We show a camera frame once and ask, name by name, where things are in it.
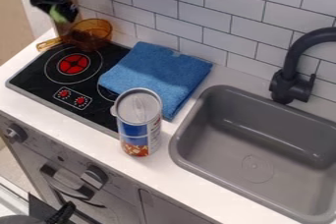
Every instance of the metal can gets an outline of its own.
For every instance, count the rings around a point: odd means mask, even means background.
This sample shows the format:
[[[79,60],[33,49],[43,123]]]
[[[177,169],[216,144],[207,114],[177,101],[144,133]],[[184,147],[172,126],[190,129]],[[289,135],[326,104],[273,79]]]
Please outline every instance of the metal can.
[[[122,93],[111,108],[117,118],[119,140],[133,156],[148,156],[161,144],[162,101],[154,91],[133,88]]]

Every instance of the measuring cup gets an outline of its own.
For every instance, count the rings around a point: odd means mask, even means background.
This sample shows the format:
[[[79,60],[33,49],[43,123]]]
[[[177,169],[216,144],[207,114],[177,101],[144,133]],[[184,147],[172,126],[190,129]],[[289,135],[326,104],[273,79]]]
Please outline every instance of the measuring cup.
[[[68,34],[38,43],[36,48],[38,51],[44,51],[64,42],[89,52],[108,43],[112,38],[112,30],[112,25],[106,20],[83,20],[75,24]]]

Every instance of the blue cloth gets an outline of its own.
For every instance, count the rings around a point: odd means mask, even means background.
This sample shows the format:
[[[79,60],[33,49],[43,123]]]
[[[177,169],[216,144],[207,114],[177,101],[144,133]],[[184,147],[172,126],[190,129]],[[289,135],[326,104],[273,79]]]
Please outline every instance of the blue cloth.
[[[163,116],[172,120],[211,67],[198,58],[139,42],[100,77],[99,84],[119,94],[134,87],[149,88],[161,97]]]

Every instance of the toy stove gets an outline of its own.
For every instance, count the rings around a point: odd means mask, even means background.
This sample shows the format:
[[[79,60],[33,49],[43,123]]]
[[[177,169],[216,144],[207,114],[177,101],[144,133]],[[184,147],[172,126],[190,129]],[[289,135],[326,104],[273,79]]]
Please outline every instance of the toy stove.
[[[99,77],[130,49],[112,44],[94,52],[61,44],[38,56],[7,86],[67,116],[116,136],[110,108],[118,94],[98,85]]]

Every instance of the sink basin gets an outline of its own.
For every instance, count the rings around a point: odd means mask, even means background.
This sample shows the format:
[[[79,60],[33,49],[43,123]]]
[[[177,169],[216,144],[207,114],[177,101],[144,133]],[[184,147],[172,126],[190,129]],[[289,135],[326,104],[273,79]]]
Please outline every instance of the sink basin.
[[[333,122],[230,86],[213,86],[169,148],[180,167],[295,220],[335,219]]]

